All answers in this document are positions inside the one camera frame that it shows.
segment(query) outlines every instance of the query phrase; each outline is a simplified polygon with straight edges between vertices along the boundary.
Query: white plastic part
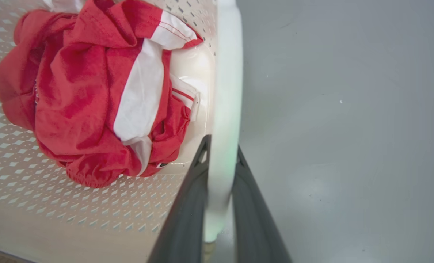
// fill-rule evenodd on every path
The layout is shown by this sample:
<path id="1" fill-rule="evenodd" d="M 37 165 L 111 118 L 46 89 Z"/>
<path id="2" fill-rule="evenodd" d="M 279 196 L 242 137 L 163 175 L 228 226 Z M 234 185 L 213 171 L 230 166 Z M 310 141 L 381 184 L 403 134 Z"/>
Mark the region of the white plastic part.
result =
<path id="1" fill-rule="evenodd" d="M 243 93 L 241 15 L 235 0 L 217 2 L 217 81 L 214 129 L 210 146 L 204 241 L 224 228 L 235 176 Z"/>

